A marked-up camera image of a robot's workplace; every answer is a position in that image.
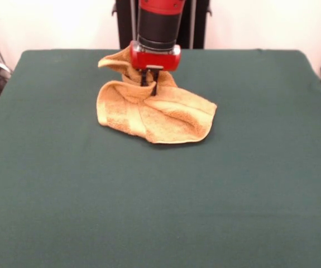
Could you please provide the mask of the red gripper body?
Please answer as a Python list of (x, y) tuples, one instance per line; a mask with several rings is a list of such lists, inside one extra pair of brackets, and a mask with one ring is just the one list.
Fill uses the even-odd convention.
[(130, 58), (135, 69), (175, 71), (180, 63), (181, 48), (175, 45), (170, 51), (153, 51), (145, 49), (137, 41), (131, 41)]

